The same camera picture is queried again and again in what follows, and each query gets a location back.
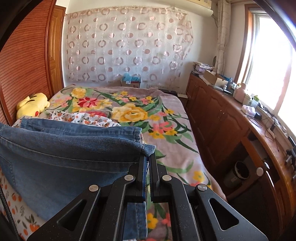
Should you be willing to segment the blue denim jeans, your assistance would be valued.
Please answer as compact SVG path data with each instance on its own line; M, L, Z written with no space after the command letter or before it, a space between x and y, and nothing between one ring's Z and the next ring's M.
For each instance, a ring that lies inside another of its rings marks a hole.
M88 186L125 175L154 145L133 126L103 128L43 118L1 125L1 168L26 204L49 220Z

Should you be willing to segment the orange print bed quilt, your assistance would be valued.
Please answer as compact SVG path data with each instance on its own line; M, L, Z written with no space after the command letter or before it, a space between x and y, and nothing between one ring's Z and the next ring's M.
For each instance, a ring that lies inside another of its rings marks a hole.
M64 111L55 110L37 119L98 126L101 128L120 126L118 122L95 111L89 113L66 113ZM45 221L27 206L19 192L12 187L11 181L8 180L3 169L1 169L1 188L3 189L13 220L16 222L16 229L21 240L27 240L33 232L45 223Z

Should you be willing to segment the long wooden side cabinet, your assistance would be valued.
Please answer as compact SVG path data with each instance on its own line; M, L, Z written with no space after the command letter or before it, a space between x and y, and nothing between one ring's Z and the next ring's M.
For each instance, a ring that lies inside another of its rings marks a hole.
M193 74L186 112L202 160L228 203L269 240L295 233L295 165L290 150L248 118L233 97Z

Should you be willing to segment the floral pink blanket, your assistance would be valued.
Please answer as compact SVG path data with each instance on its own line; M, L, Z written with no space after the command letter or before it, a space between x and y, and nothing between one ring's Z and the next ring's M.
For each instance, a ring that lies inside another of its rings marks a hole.
M224 193L205 168L181 101L162 91L131 87L69 85L50 99L42 118L100 125L109 118L121 126L138 126L144 142L155 145L159 164L184 184L205 184Z

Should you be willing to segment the yellow Pikachu plush toy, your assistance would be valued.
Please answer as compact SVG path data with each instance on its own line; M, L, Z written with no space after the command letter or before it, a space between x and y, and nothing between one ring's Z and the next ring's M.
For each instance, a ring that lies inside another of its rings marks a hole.
M48 98L43 93L36 93L27 96L16 105L16 119L22 116L38 117L46 108L50 106Z

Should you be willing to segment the pink white jug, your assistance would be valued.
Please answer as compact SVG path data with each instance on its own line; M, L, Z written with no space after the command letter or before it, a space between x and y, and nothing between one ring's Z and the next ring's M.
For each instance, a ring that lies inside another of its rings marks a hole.
M234 90L233 97L235 100L237 100L240 103L243 103L243 100L245 98L245 90L246 90L246 84L240 83L236 86L236 89Z

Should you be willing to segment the cardboard box with blue cloth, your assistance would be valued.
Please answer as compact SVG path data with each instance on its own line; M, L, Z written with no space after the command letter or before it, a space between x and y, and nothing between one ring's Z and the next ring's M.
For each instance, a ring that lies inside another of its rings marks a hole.
M141 76L139 74L129 75L125 73L121 78L121 86L140 88Z

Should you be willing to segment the open cardboard box on cabinet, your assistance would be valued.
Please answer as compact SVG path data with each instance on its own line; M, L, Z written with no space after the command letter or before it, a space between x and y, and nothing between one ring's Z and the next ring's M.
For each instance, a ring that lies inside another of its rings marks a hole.
M205 70L203 73L203 77L212 85L218 86L223 88L224 85L228 84L228 81L225 80L222 76L219 74L216 74L215 72L210 72L208 70Z

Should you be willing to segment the stack of papers and books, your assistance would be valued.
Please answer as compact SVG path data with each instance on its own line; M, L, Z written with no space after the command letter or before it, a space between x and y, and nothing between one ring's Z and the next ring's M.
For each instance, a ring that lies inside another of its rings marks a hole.
M193 62L193 67L194 67L194 71L197 74L203 75L203 73L208 70L210 72L212 72L214 70L214 66L205 64L205 63L201 63L201 62Z

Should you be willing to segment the wooden louvered wardrobe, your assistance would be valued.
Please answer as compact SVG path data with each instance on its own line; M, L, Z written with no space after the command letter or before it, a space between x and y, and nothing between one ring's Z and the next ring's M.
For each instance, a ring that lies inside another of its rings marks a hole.
M14 30L1 46L1 123L16 121L16 105L42 92L51 98L64 87L61 66L65 7L55 1L25 1Z

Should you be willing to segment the circle pattern sheer curtain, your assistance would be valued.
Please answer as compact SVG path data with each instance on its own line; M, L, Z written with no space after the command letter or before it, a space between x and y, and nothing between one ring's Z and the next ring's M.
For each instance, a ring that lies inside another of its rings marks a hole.
M117 85L134 77L142 85L178 90L193 43L189 16L147 6L113 6L65 16L66 80Z

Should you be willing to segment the white air conditioner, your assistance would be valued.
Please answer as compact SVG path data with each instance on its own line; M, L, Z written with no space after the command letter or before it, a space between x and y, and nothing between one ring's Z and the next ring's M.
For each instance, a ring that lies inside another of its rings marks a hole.
M160 4L166 4L178 9L193 12L204 17L211 17L213 15L212 1L186 1L186 0L161 0L154 1Z

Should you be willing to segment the beige window curtain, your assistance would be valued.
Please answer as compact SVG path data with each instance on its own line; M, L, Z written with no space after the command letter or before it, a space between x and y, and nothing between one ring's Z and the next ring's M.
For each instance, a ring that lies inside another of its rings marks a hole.
M216 52L215 72L224 74L226 47L229 42L231 26L231 3L218 1L218 41Z

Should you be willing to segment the window with wooden frame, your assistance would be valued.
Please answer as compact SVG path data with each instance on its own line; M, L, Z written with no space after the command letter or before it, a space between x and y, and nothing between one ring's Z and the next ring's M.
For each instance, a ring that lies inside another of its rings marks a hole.
M245 5L246 45L240 83L284 133L295 135L295 49L261 8Z

